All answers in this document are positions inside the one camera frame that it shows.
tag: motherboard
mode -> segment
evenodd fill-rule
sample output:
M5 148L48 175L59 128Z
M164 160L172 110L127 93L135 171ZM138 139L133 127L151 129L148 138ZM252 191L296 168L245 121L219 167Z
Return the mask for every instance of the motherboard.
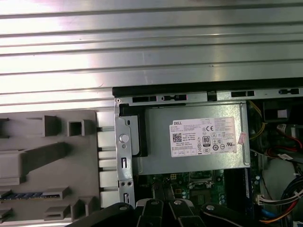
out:
M176 199L187 199L199 208L207 202L226 205L223 170L137 176L136 200L152 198L152 185L170 183Z

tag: qr code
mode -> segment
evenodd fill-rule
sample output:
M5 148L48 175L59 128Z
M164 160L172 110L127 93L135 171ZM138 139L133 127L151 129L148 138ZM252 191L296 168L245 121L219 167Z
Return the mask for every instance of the qr code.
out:
M172 141L174 143L182 142L182 134L181 133L174 133L174 134L172 134Z

